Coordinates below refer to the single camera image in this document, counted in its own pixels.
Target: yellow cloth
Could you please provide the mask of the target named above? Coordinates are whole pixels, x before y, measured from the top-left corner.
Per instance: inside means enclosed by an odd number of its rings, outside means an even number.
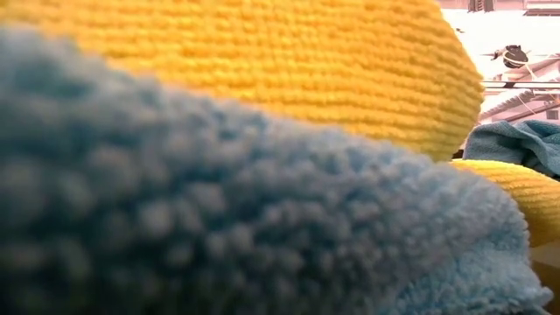
[[[134,73],[445,161],[480,111],[480,75],[433,0],[0,0],[0,17],[69,35]],[[455,162],[500,184],[533,242],[560,238],[560,184]]]
[[[531,245],[560,238],[560,184],[526,167],[495,161],[453,160],[463,170],[478,173],[508,191],[525,213]]]

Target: blue microfiber towel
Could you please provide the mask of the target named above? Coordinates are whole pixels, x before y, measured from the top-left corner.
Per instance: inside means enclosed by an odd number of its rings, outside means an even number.
[[[499,187],[0,29],[0,313],[545,314]]]
[[[560,179],[560,125],[535,120],[480,125],[468,137],[463,158],[523,165]]]

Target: fabric texture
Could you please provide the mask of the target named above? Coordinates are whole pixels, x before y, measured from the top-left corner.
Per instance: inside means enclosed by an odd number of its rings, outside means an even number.
[[[523,165],[560,179],[560,125],[536,120],[480,125],[468,137],[463,158]]]
[[[466,141],[465,160],[453,161],[514,197],[527,217],[533,247],[560,240],[559,131],[555,124],[538,121],[481,125]]]
[[[0,29],[2,314],[543,314],[496,184]]]
[[[510,193],[525,214],[531,246],[560,240],[560,184],[527,167],[497,161],[453,160],[460,170],[469,170],[500,185]]]
[[[433,0],[0,2],[134,74],[448,161],[481,77]]]

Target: folded towel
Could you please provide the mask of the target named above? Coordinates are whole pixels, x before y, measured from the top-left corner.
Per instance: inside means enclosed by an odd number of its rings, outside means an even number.
[[[3,314],[543,314],[496,184],[0,29]]]
[[[463,158],[523,165],[560,179],[560,125],[540,121],[480,125],[468,137]]]

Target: blue fabric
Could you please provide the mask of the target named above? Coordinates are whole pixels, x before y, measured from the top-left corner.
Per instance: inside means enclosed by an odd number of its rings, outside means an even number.
[[[544,314],[499,187],[0,29],[0,313]]]
[[[534,120],[480,125],[467,139],[463,158],[523,165],[559,179],[560,125]]]

